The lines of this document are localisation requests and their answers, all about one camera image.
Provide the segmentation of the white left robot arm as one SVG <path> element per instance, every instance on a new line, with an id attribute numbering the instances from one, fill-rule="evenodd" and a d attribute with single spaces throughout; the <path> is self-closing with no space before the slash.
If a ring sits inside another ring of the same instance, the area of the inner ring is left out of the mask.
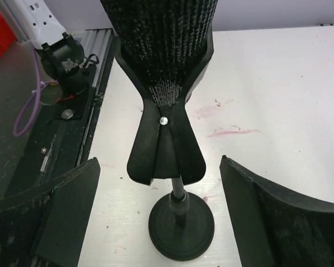
<path id="1" fill-rule="evenodd" d="M 14 4 L 46 74 L 60 84 L 64 96 L 85 92 L 90 81 L 81 43 L 66 31 L 44 1 L 14 1 Z"/>

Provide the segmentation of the black glitter microphone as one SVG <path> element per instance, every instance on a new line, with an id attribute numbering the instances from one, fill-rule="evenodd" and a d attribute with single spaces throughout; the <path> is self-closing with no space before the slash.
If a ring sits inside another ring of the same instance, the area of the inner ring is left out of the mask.
<path id="1" fill-rule="evenodd" d="M 176 102 L 205 53 L 216 1 L 102 1 L 126 61 L 158 106 Z"/>

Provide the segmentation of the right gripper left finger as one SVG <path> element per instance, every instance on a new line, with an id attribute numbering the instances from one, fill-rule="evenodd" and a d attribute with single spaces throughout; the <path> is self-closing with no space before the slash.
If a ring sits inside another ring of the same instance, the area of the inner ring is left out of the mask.
<path id="1" fill-rule="evenodd" d="M 77 266 L 99 176 L 94 157 L 0 200 L 0 266 Z"/>

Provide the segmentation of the round-base mic stand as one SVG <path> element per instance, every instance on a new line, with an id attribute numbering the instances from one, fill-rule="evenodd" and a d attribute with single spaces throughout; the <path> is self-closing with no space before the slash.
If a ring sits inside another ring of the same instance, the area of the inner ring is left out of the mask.
<path id="1" fill-rule="evenodd" d="M 214 218 L 204 200 L 185 190 L 200 181 L 206 164 L 195 138 L 185 105 L 203 78 L 213 55 L 213 37 L 207 36 L 202 58 L 186 75 L 179 96 L 172 105 L 158 106 L 142 78 L 118 50 L 116 60 L 143 100 L 143 112 L 127 162 L 129 177 L 150 185 L 154 179 L 170 179 L 172 192 L 152 208 L 148 230 L 156 249 L 175 261 L 201 256 L 211 245 Z"/>

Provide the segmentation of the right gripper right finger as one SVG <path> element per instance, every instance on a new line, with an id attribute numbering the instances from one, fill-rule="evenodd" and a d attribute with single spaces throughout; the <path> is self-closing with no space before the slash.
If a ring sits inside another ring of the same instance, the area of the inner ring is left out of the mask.
<path id="1" fill-rule="evenodd" d="M 242 266 L 334 266 L 334 203 L 223 156 L 223 190 Z"/>

